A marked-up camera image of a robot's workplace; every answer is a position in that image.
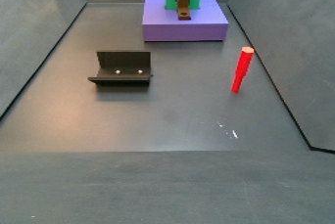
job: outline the red stick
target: red stick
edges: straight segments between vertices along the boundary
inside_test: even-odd
[[[233,87],[232,87],[232,91],[235,93],[239,93],[244,77],[247,76],[248,68],[250,68],[251,61],[252,61],[252,55],[254,55],[254,48],[244,47],[241,56],[239,59],[239,64],[236,67],[236,78],[235,78]]]

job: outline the black bracket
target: black bracket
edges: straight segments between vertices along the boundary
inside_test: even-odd
[[[99,72],[89,80],[98,85],[118,83],[149,84],[152,77],[150,52],[97,51]]]

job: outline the gray floor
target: gray floor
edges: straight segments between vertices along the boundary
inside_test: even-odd
[[[87,6],[2,121],[2,223],[334,223],[335,158],[258,59],[229,91],[248,42],[227,7],[224,44],[142,44],[141,8]],[[153,53],[149,89],[95,89],[94,51],[130,48]]]
[[[10,152],[307,150],[258,57],[231,92],[241,47],[232,15],[225,42],[146,43],[142,4],[89,4],[0,123]],[[95,88],[97,50],[152,52],[148,89]]]

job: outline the purple platform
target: purple platform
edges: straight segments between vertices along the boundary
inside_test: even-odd
[[[177,11],[165,10],[165,0],[145,0],[144,41],[224,40],[228,21],[216,0],[200,0],[200,10],[191,10],[192,20],[178,21]]]

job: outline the purple box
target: purple box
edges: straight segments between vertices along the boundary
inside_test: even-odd
[[[216,0],[200,0],[200,10],[191,13],[191,21],[178,21],[177,10],[165,10],[165,0],[145,0],[144,41],[224,40],[229,23]]]

